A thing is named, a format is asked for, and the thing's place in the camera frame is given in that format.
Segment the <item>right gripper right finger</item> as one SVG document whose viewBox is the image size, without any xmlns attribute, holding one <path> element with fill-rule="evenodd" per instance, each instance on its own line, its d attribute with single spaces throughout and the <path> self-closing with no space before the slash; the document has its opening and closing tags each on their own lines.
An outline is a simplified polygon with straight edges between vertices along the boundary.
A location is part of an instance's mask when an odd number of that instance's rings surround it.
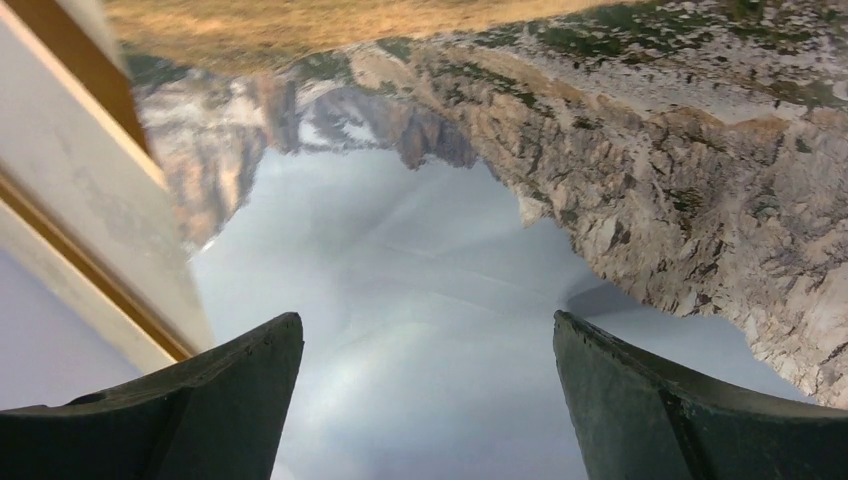
<svg viewBox="0 0 848 480">
<path fill-rule="evenodd" d="M 591 479 L 844 479 L 847 413 L 739 387 L 564 311 L 553 349 Z"/>
</svg>

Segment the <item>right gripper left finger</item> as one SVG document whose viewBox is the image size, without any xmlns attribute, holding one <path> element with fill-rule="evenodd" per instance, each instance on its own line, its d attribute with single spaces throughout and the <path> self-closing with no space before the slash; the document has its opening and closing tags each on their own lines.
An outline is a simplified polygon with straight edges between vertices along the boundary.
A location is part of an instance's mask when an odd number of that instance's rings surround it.
<svg viewBox="0 0 848 480">
<path fill-rule="evenodd" d="M 304 349 L 285 313 L 65 405 L 1 414 L 5 479 L 267 479 Z"/>
</svg>

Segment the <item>wooden picture frame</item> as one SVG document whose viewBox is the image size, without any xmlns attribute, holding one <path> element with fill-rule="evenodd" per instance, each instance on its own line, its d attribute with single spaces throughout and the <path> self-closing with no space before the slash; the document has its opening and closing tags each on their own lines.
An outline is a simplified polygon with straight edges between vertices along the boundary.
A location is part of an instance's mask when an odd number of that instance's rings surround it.
<svg viewBox="0 0 848 480">
<path fill-rule="evenodd" d="M 98 1 L 1 5 L 1 246 L 145 373 L 215 344 Z"/>
</svg>

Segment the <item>landscape photo print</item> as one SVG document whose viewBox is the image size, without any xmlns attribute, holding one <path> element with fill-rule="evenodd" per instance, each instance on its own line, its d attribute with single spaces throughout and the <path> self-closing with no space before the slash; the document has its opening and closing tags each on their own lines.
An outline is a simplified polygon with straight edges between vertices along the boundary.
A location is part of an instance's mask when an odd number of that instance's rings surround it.
<svg viewBox="0 0 848 480">
<path fill-rule="evenodd" d="M 554 314 L 847 408 L 843 1 L 109 1 L 216 338 L 296 311 L 277 479 L 586 479 Z"/>
</svg>

